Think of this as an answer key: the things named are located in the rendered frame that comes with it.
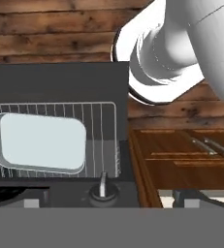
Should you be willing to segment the brown wooden cupboard run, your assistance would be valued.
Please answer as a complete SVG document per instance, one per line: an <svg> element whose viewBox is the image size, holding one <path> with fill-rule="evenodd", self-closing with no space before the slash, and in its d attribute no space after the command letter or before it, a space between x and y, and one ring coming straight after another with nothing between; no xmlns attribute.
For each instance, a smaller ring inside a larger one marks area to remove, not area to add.
<svg viewBox="0 0 224 248"><path fill-rule="evenodd" d="M224 202L224 154L209 155L195 138L224 146L224 129L138 129L129 131L134 172L143 206L173 207L173 190L199 190Z"/></svg>

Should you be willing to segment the pale grey baking tray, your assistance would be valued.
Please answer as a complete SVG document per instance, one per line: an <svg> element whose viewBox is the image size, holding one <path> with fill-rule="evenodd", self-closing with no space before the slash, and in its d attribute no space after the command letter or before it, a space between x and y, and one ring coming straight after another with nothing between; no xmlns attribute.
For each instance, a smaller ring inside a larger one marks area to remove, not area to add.
<svg viewBox="0 0 224 248"><path fill-rule="evenodd" d="M0 165L20 171L77 174L86 129L76 118L0 113Z"/></svg>

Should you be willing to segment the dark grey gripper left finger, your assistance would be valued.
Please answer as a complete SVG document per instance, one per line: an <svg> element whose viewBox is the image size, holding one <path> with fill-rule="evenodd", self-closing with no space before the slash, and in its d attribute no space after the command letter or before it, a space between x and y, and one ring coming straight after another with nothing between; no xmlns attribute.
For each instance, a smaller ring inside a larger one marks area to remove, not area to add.
<svg viewBox="0 0 224 248"><path fill-rule="evenodd" d="M48 189L27 189L13 199L1 201L0 207L42 208L48 207L48 202Z"/></svg>

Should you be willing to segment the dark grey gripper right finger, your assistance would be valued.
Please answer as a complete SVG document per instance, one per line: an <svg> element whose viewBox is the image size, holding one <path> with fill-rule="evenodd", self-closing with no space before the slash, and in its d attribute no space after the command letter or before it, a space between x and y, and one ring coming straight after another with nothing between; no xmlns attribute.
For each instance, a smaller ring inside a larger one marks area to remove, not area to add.
<svg viewBox="0 0 224 248"><path fill-rule="evenodd" d="M173 190L173 207L179 208L224 208L224 201L214 200L199 190Z"/></svg>

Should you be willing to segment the black knob with silver grip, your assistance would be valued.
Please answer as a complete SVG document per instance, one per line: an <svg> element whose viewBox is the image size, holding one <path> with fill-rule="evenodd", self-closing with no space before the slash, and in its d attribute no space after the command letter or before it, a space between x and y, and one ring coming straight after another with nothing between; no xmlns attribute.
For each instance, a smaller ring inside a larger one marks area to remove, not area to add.
<svg viewBox="0 0 224 248"><path fill-rule="evenodd" d="M119 197L119 189L110 182L108 173L103 171L99 182L90 188L88 196L95 207L113 207Z"/></svg>

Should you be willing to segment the white rounded column black rim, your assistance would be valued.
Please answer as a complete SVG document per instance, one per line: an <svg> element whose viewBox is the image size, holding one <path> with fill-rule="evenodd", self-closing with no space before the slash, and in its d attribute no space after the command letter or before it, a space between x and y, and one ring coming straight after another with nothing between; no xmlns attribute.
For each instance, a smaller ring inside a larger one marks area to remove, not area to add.
<svg viewBox="0 0 224 248"><path fill-rule="evenodd" d="M153 0L117 31L111 58L129 63L129 95L144 105L202 80L224 101L224 0Z"/></svg>

